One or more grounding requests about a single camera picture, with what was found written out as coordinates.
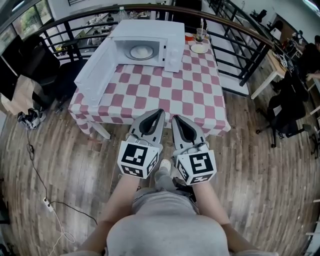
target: plastic bottle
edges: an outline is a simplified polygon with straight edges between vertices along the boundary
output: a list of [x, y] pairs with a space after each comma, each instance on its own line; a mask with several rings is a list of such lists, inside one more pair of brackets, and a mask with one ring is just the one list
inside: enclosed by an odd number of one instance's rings
[[123, 6], [121, 6], [120, 8], [119, 8], [119, 12], [118, 12], [118, 17], [119, 17], [119, 22], [120, 21], [123, 21], [123, 20], [127, 20], [128, 19], [128, 15], [127, 15], [127, 13], [126, 13], [126, 11], [125, 11], [125, 8], [123, 7]]

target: wood plank floor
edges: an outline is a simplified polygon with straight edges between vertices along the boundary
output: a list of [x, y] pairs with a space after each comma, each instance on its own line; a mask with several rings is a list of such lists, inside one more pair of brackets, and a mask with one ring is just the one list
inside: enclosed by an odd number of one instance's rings
[[[270, 73], [268, 67], [257, 70], [250, 80], [251, 92]], [[212, 179], [232, 224], [245, 238], [262, 250], [277, 251], [282, 256], [300, 255], [319, 214], [320, 160], [310, 155], [312, 143], [307, 133], [278, 140], [271, 149], [271, 131], [256, 135], [266, 121], [255, 112], [266, 108], [273, 95], [268, 87], [255, 101], [224, 93], [231, 131], [210, 136], [218, 172]], [[315, 125], [305, 117], [299, 121]], [[84, 135], [64, 110], [49, 112], [37, 130], [29, 132], [35, 148], [35, 166], [48, 190], [51, 201], [61, 201], [96, 219], [119, 179], [117, 151], [129, 126], [106, 125], [112, 139], [93, 140]], [[173, 152], [171, 130], [163, 135], [163, 156]], [[14, 244], [21, 255], [48, 255], [60, 236], [53, 213], [42, 203], [45, 190], [32, 168], [26, 150], [27, 132], [8, 115], [0, 138], [3, 194], [8, 201]], [[75, 250], [94, 230], [95, 223], [83, 214], [54, 205], [65, 232], [76, 242], [62, 238], [52, 255]]]

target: pink and white checkered tablecloth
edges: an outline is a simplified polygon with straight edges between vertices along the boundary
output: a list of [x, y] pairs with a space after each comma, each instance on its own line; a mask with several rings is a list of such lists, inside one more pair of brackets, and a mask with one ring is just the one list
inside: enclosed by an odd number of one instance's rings
[[174, 115], [181, 115], [202, 127], [206, 136], [224, 135], [231, 127], [217, 63], [209, 40], [202, 42], [208, 47], [203, 54], [190, 50], [195, 43], [185, 42], [178, 73], [164, 71], [163, 67], [118, 65], [98, 106], [84, 104], [84, 96], [77, 89], [69, 112], [90, 136], [94, 131], [91, 122], [131, 125], [154, 109], [164, 109], [166, 128], [171, 127]]

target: white microwave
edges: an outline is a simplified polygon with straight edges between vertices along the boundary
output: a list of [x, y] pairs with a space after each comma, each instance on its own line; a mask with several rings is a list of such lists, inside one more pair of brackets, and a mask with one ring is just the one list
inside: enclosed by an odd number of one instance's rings
[[163, 20], [123, 20], [95, 50], [75, 79], [85, 103], [97, 106], [118, 64], [164, 67], [179, 72], [185, 25]]

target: white cable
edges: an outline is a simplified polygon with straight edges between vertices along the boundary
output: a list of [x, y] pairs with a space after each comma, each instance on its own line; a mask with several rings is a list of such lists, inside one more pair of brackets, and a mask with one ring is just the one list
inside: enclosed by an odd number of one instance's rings
[[75, 239], [75, 237], [74, 237], [72, 234], [70, 234], [70, 233], [68, 233], [68, 232], [64, 232], [64, 230], [63, 230], [63, 228], [62, 228], [62, 225], [61, 225], [61, 222], [60, 222], [60, 219], [59, 219], [59, 217], [58, 217], [55, 209], [53, 209], [53, 212], [54, 212], [54, 214], [55, 214], [55, 216], [56, 216], [56, 218], [57, 218], [57, 220], [58, 220], [58, 222], [59, 222], [60, 229], [61, 229], [61, 235], [60, 235], [60, 237], [58, 238], [58, 240], [56, 241], [55, 245], [54, 245], [53, 248], [52, 248], [52, 251], [50, 252], [50, 254], [49, 254], [48, 256], [50, 256], [50, 255], [54, 252], [54, 250], [55, 250], [55, 248], [56, 248], [56, 246], [57, 246], [60, 238], [65, 237], [65, 238], [66, 238], [67, 240], [69, 240], [71, 243], [75, 243], [75, 242], [76, 242], [76, 239]]

